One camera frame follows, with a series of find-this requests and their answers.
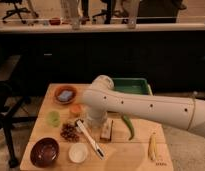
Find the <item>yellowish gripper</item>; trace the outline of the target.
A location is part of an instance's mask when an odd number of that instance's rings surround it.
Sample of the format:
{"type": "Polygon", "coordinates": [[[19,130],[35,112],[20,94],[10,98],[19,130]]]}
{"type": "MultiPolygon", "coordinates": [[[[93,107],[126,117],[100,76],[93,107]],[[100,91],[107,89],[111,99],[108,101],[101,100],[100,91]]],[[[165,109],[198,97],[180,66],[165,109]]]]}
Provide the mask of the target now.
{"type": "Polygon", "coordinates": [[[86,113],[87,124],[91,127],[100,128],[107,120],[105,111],[90,109],[86,113]]]}

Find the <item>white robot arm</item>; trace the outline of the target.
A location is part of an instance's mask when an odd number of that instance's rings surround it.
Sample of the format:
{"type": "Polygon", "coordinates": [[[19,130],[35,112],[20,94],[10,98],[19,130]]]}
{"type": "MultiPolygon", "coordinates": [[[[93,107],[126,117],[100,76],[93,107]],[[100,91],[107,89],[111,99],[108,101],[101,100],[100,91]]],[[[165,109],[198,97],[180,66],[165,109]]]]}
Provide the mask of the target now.
{"type": "Polygon", "coordinates": [[[205,138],[204,100],[123,93],[114,90],[109,76],[99,75],[83,92],[82,101],[94,119],[107,111],[131,114],[205,138]]]}

